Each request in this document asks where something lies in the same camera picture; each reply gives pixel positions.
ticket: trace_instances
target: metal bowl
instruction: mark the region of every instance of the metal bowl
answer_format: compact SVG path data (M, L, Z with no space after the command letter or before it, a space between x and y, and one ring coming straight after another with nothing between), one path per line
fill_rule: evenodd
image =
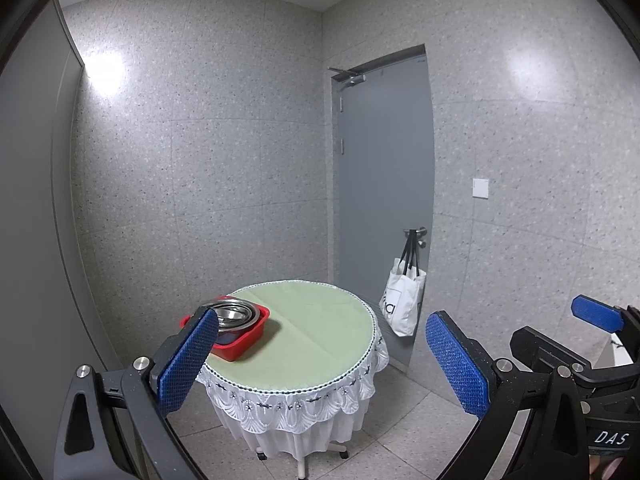
M260 319L260 310L250 301L223 298L205 303L218 314L218 342L229 344L249 330Z

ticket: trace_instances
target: red plastic basket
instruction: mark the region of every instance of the red plastic basket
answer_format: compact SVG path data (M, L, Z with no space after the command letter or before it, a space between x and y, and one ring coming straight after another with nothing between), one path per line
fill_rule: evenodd
M222 296L221 298L217 298L218 300L226 298L226 296ZM238 339L229 343L228 345L219 345L215 344L211 347L212 354L217 355L220 358L223 358L225 361L235 361L238 359L246 350L254 345L255 342L258 341L262 337L264 333L264 323L269 318L269 309L265 306L261 306L256 304L258 309L260 310L260 319L245 333L243 333ZM180 328L183 328L188 320L191 319L191 316L185 316L180 320Z

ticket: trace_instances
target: silver bolt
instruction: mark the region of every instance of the silver bolt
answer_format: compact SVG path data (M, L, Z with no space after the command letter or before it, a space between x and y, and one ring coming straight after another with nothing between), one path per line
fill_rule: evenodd
M562 365L558 367L558 375L561 377L571 377L571 370L566 366Z
M87 377L90 371L91 367L89 365L82 365L76 370L76 375L82 379L83 377Z
M133 367L136 370L144 370L149 366L149 358L148 357L139 357L135 361L133 361Z
M495 367L501 372L511 372L513 370L513 364L508 359L498 359Z

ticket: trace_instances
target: blue textured pad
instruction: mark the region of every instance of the blue textured pad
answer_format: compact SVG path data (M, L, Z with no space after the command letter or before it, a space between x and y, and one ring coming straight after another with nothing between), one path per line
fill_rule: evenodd
M218 314L208 310L160 376L158 409L162 416L180 409L217 338Z
M622 314L617 310L586 296L574 298L571 303L571 312L578 319L591 323L610 334L622 330L625 324Z
M425 327L427 344L467 413L482 417L489 408L489 387L484 375L437 313Z

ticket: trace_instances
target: white tote bag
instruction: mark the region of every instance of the white tote bag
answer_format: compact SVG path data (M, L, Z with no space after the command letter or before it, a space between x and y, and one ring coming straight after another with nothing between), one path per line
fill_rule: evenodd
M399 336L414 334L422 304L425 273L418 268L417 245L417 235L412 230L402 256L394 260L379 303L382 316Z

